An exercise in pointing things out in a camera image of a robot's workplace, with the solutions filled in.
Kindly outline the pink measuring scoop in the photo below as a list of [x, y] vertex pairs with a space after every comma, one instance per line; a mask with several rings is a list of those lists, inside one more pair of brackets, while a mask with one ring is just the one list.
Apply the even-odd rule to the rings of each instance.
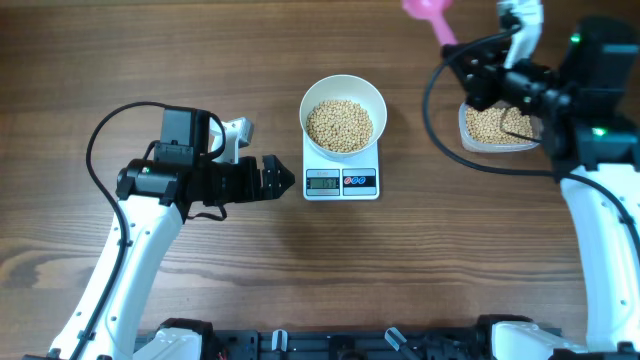
[[429, 22], [441, 46], [456, 45], [456, 36], [444, 17], [452, 3], [452, 0], [402, 0], [402, 8], [410, 17]]

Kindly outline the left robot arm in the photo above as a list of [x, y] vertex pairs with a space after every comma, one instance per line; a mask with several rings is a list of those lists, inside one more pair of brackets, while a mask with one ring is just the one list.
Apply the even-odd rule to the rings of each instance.
[[49, 359], [221, 359], [209, 322], [170, 318], [138, 347], [137, 330], [159, 266], [194, 203], [275, 200], [295, 182], [274, 155], [221, 161], [226, 128], [209, 111], [163, 105], [161, 136], [132, 160], [115, 192], [96, 185], [114, 211], [98, 263]]

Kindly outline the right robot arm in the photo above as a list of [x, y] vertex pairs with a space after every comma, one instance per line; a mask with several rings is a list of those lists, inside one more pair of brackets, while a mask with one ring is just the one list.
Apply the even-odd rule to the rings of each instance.
[[540, 119], [542, 144], [578, 238], [587, 294], [584, 345], [529, 319], [480, 320], [487, 359], [635, 359], [639, 355], [639, 130], [618, 110], [639, 53], [630, 25], [583, 18], [557, 69], [530, 60], [538, 36], [507, 14], [500, 33], [446, 44], [442, 64], [485, 110], [506, 102]]

